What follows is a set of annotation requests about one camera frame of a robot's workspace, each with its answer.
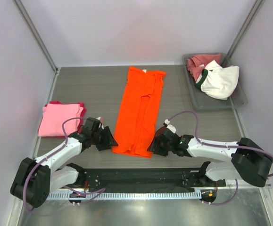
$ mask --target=gray plastic bin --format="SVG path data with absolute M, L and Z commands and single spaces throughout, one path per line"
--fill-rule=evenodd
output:
M 238 82 L 238 85 L 233 92 L 233 94 L 227 98 L 227 100 L 217 100 L 212 97 L 209 97 L 204 92 L 201 92 L 195 87 L 195 81 L 190 72 L 187 69 L 187 59 L 191 58 L 193 55 L 197 54 L 218 54 L 218 53 L 196 53 L 196 54 L 185 54 L 182 56 L 183 68 L 187 78 L 187 84 L 189 88 L 190 97 L 194 110 L 196 111 L 219 111 L 219 110 L 228 110 L 236 109 L 240 106 L 247 105 L 248 100 L 245 96 L 245 93 Z M 232 64 L 231 60 L 226 57 L 225 53 L 221 53 L 221 66 L 229 67 Z

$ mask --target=orange garment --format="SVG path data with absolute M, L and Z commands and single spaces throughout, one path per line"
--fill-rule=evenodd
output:
M 113 153 L 151 158 L 147 151 L 154 134 L 165 72 L 129 67 L 119 110 Z

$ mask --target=white cloth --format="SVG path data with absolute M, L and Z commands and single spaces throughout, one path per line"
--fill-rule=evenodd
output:
M 206 65 L 207 77 L 200 86 L 202 92 L 205 92 L 210 97 L 226 100 L 235 90 L 238 78 L 239 67 L 230 66 L 222 68 L 215 60 Z M 202 75 L 196 83 L 204 79 Z

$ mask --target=folded pink cloth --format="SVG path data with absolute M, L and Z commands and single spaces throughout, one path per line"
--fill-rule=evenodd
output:
M 197 81 L 201 75 L 202 70 L 206 65 L 215 60 L 217 64 L 220 64 L 221 54 L 211 55 L 211 54 L 199 54 L 194 55 L 191 59 L 187 60 L 187 67 L 191 75 L 194 77 L 194 80 Z
M 39 127 L 38 136 L 40 137 L 59 137 L 63 136 L 62 123 L 67 119 L 80 117 L 84 110 L 79 104 L 55 105 L 48 104 L 43 107 L 43 119 Z M 79 119 L 68 121 L 65 124 L 65 131 L 69 135 L 78 129 Z

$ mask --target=white wall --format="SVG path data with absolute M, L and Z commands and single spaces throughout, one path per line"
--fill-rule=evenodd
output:
M 52 78 L 14 3 L 0 0 L 0 226 L 12 208 L 9 190 L 17 168 L 32 155 Z
M 265 1 L 233 62 L 240 66 L 248 97 L 248 105 L 240 109 L 248 135 L 273 153 L 273 0 Z
M 227 52 L 254 0 L 22 0 L 57 66 Z

